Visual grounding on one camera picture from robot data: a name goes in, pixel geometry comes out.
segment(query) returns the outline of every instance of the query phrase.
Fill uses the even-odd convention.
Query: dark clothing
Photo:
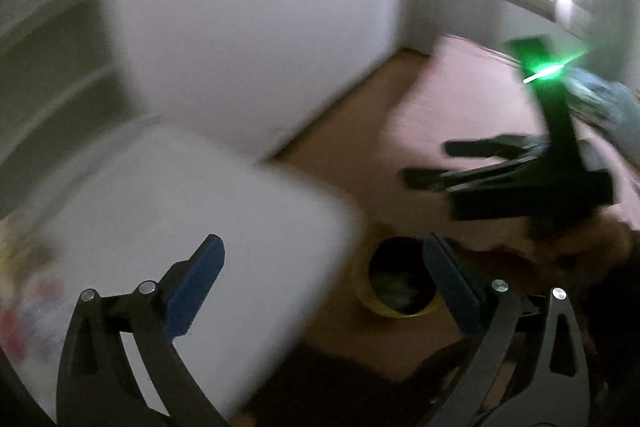
[[[599,371],[609,391],[598,426],[640,426],[640,236],[624,266],[589,290],[584,302]]]

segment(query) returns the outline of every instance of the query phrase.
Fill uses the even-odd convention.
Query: gray wall
[[[401,0],[106,0],[151,108],[260,158],[398,44]]]

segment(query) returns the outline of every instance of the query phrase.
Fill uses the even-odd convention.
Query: white tabletop
[[[225,267],[174,344],[228,415],[299,337],[361,223],[329,192],[156,125],[84,181],[42,233],[61,253],[69,302],[87,287],[130,293],[219,235]],[[164,410],[139,355],[132,368],[149,405]]]

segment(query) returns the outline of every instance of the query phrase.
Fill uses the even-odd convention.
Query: yellow object
[[[375,314],[392,319],[418,317],[436,311],[444,302],[438,292],[425,309],[411,315],[405,315],[384,304],[373,291],[369,280],[369,263],[379,243],[393,235],[395,235],[393,231],[385,225],[375,225],[372,233],[367,233],[351,264],[351,286],[356,296],[366,308]]]

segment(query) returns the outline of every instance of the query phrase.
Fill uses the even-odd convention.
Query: pink bedsheet
[[[596,146],[614,176],[618,200],[614,210],[640,228],[634,170],[590,127],[580,121],[575,124],[578,135]],[[497,245],[528,250],[526,220],[452,221],[443,194],[405,190],[397,178],[399,169],[408,166],[469,169],[491,164],[497,160],[449,158],[441,144],[506,132],[544,133],[537,102],[513,61],[462,38],[441,38],[421,79],[383,132],[378,160],[387,182],[379,186],[389,188],[375,198],[378,217],[401,233],[438,232],[478,250]],[[389,184],[388,176],[396,181]]]

